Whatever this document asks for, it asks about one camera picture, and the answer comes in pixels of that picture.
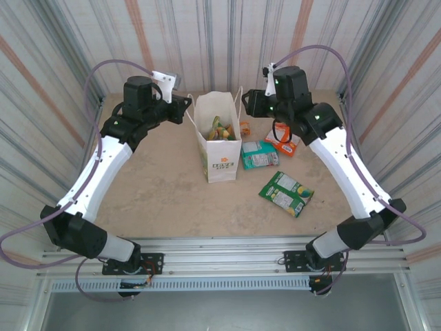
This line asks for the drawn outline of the orange and white snack packet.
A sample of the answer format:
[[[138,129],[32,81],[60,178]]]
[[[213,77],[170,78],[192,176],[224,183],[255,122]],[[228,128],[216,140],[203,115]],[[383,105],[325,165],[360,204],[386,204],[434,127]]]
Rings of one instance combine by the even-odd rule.
[[[285,124],[275,123],[274,128],[269,131],[264,141],[272,144],[282,154],[293,157],[300,143],[300,137],[292,134]]]

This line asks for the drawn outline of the teal snack packet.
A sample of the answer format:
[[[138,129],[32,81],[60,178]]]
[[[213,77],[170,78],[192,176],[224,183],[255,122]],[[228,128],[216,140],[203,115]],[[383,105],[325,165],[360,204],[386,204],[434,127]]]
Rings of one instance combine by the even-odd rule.
[[[266,141],[242,143],[240,155],[245,170],[280,165],[277,149]]]

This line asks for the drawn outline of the white paper bag with handles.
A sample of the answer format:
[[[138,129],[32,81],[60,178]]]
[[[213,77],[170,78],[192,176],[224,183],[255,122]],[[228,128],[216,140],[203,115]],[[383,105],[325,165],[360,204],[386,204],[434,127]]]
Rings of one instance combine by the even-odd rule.
[[[239,87],[235,95],[230,92],[208,92],[192,98],[190,106],[192,114],[187,118],[194,126],[198,149],[205,178],[208,183],[233,181],[236,179],[242,139],[240,134],[240,115],[242,105],[240,98],[243,88]],[[207,141],[206,138],[212,129],[215,116],[220,117],[224,127],[232,126],[236,136],[235,141]]]

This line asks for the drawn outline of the green snack packet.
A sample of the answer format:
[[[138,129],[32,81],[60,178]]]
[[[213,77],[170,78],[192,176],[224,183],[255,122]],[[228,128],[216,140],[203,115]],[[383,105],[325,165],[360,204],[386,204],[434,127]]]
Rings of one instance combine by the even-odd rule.
[[[284,172],[277,171],[258,195],[297,218],[310,202],[314,191]]]

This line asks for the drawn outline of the black connector box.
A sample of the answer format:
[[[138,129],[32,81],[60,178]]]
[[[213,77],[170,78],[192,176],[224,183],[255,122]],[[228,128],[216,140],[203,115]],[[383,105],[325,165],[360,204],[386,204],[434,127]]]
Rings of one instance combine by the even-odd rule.
[[[331,289],[332,282],[331,276],[310,276],[310,292],[318,296],[326,295]]]
[[[120,288],[118,294],[122,298],[132,298],[139,295],[142,290],[150,288],[151,283],[149,281],[144,281],[143,283],[137,283],[133,281],[122,281],[120,283]]]

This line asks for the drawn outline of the grey metal panel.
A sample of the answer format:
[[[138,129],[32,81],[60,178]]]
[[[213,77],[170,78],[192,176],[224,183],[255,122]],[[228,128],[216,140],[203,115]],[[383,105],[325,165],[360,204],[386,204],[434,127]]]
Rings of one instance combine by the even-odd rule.
[[[53,294],[43,331],[410,331],[391,275],[343,276],[328,296],[308,291],[151,292],[93,302]]]

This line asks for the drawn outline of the aluminium mounting rail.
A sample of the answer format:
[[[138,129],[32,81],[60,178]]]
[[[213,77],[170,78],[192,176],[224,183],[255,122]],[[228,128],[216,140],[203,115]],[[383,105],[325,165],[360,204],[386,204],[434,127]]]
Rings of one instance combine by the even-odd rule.
[[[271,276],[284,274],[284,251],[302,250],[307,236],[136,238],[142,252],[165,255],[163,277]],[[346,274],[408,273],[398,246],[366,245],[349,254]]]

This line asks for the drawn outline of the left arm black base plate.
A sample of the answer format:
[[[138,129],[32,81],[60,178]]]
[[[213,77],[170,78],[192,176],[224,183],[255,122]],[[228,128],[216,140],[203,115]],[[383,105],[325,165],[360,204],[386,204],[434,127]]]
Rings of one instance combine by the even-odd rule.
[[[163,253],[135,254],[129,261],[121,262],[109,259],[102,267],[105,276],[135,276],[162,274],[164,265]]]

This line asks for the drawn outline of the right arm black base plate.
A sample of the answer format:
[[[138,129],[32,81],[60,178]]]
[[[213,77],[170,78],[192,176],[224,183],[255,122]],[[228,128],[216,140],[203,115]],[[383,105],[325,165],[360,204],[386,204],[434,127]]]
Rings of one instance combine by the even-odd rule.
[[[337,272],[345,270],[343,253],[336,253],[323,259],[306,250],[283,252],[283,261],[286,272],[322,272],[330,270]]]

